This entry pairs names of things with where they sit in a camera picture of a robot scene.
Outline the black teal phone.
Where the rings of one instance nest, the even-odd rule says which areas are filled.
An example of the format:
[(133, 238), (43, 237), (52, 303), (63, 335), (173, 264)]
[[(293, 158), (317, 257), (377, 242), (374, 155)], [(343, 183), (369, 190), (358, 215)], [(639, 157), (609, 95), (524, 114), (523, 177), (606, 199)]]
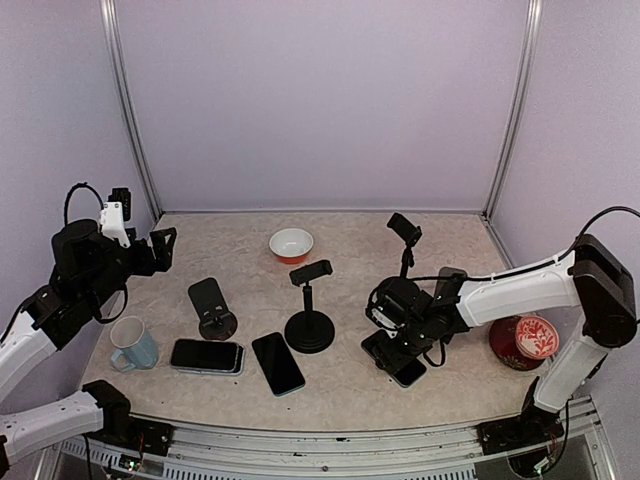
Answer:
[[(361, 342), (361, 348), (371, 357), (376, 366), (380, 368), (379, 362), (374, 355), (374, 347), (378, 344), (377, 339), (371, 335)], [(426, 366), (418, 359), (413, 359), (402, 369), (394, 374), (390, 374), (390, 378), (402, 388), (411, 387), (427, 372)]]

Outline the black pole phone stand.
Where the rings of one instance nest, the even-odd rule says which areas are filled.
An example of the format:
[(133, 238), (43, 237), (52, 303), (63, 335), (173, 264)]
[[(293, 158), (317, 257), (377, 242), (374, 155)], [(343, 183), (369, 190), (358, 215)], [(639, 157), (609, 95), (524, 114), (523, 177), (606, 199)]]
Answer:
[(320, 353), (334, 341), (334, 324), (326, 314), (314, 309), (310, 284), (311, 281), (332, 273), (329, 260), (319, 260), (289, 273), (292, 284), (302, 288), (304, 308), (287, 321), (284, 337), (287, 344), (299, 353)]
[(406, 278), (410, 268), (415, 265), (413, 248), (422, 237), (420, 226), (412, 224), (405, 216), (398, 212), (394, 212), (387, 227), (396, 233), (404, 242), (405, 248), (401, 258), (401, 269), (399, 276)]

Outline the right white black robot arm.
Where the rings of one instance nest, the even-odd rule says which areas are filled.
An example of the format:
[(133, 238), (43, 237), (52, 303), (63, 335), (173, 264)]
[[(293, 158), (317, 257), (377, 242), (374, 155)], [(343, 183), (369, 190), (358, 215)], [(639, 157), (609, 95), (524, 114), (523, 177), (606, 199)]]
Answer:
[(379, 327), (361, 346), (376, 366), (395, 375), (438, 343), (507, 317), (524, 320), (553, 310), (578, 316), (571, 334), (555, 352), (549, 369), (532, 384), (527, 409), (515, 416), (514, 438), (535, 442), (572, 394), (609, 353), (637, 335), (635, 286), (631, 272), (591, 234), (568, 251), (520, 269), (474, 278), (444, 267), (432, 277), (428, 293), (415, 278), (393, 276), (371, 293), (366, 315)]

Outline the right flat black phone stand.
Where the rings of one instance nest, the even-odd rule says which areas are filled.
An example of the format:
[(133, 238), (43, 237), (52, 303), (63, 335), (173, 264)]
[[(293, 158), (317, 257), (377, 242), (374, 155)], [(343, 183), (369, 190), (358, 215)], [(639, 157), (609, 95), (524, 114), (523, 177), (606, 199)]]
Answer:
[(436, 300), (458, 298), (459, 291), (467, 278), (468, 274), (465, 270), (453, 267), (442, 267), (438, 272), (434, 298)]

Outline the flat black phone stand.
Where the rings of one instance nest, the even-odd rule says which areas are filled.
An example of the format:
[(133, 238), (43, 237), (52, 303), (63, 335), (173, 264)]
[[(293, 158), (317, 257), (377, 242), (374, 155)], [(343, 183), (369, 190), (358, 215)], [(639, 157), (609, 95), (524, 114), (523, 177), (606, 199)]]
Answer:
[(442, 267), (438, 272), (434, 298), (436, 300), (458, 298), (459, 291), (467, 278), (468, 274), (465, 270), (453, 267)]
[(199, 333), (205, 340), (225, 341), (235, 334), (236, 316), (229, 310), (215, 278), (191, 285), (188, 295), (199, 319)]

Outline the left flat black phone stand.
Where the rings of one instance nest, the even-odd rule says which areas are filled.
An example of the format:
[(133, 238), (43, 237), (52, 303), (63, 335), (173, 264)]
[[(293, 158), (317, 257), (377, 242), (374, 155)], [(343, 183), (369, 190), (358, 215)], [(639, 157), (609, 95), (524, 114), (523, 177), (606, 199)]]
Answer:
[(199, 319), (199, 333), (205, 340), (225, 341), (235, 334), (236, 316), (229, 310), (215, 278), (191, 285), (188, 295)]

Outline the middle black phone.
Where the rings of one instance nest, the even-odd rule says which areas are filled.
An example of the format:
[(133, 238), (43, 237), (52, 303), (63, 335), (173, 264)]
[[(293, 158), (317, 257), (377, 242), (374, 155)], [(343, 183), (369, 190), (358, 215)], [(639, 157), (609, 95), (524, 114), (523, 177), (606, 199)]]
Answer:
[(280, 332), (257, 338), (251, 346), (274, 396), (281, 397), (305, 386), (304, 376)]

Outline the left stacked black phone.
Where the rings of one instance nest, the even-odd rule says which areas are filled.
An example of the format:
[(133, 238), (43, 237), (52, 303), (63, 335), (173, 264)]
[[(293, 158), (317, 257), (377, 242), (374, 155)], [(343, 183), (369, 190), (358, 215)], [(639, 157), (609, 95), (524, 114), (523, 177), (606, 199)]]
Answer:
[(169, 364), (184, 372), (235, 375), (243, 368), (244, 356), (244, 347), (235, 342), (179, 339)]

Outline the light blue mug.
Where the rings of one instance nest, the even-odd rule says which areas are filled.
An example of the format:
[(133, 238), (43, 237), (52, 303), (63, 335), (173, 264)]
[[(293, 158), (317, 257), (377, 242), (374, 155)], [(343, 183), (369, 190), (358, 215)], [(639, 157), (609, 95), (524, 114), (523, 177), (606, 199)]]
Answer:
[(110, 365), (116, 371), (151, 370), (156, 366), (158, 346), (139, 317), (127, 316), (117, 320), (109, 338), (114, 347)]

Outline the dark red saucer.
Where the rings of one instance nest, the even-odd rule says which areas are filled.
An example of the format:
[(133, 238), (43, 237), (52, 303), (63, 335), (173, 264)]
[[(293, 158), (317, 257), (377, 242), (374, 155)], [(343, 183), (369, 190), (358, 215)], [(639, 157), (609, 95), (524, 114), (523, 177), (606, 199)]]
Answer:
[(489, 344), (493, 353), (505, 366), (516, 371), (532, 371), (544, 361), (524, 356), (516, 345), (516, 327), (520, 316), (494, 321), (489, 330)]

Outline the orange white bowl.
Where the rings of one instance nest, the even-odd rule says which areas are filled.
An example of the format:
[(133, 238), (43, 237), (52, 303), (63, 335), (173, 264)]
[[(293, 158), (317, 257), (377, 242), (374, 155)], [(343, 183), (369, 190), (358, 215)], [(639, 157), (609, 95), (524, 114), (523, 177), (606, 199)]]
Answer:
[(306, 230), (287, 228), (274, 233), (269, 249), (277, 260), (294, 265), (303, 262), (314, 246), (313, 236)]

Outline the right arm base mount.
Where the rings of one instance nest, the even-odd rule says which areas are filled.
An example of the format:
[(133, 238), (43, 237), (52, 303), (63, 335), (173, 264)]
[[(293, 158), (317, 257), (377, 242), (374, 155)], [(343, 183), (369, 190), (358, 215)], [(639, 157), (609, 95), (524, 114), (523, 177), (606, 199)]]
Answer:
[(517, 417), (483, 422), (476, 430), (485, 456), (535, 446), (564, 435), (564, 427), (559, 421), (542, 425), (523, 422)]

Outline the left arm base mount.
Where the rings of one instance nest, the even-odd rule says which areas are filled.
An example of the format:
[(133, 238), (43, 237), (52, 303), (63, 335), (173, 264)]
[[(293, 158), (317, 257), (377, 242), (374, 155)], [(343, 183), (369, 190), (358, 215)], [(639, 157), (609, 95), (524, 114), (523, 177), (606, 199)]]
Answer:
[(169, 423), (133, 417), (123, 433), (108, 433), (106, 430), (88, 433), (91, 440), (104, 444), (166, 457), (174, 434)]

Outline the left aluminium frame post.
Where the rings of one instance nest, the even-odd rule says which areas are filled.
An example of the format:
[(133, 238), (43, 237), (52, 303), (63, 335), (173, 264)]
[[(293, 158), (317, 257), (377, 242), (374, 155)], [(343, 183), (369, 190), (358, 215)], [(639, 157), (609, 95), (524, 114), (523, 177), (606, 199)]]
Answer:
[(114, 76), (115, 89), (127, 138), (133, 154), (134, 165), (149, 211), (153, 221), (157, 223), (161, 219), (164, 211), (144, 151), (134, 102), (129, 88), (124, 50), (119, 32), (116, 2), (114, 0), (101, 0), (99, 4), (107, 51)]

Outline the right aluminium frame post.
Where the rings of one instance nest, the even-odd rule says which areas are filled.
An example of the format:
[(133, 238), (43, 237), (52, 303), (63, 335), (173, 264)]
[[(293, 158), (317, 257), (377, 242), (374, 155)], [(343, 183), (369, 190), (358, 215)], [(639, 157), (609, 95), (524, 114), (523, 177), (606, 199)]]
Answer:
[(499, 151), (497, 167), (482, 211), (482, 216), (487, 224), (491, 224), (495, 217), (516, 146), (520, 124), (525, 110), (531, 71), (535, 61), (542, 10), (542, 0), (530, 0), (528, 2), (523, 44), (506, 129)]

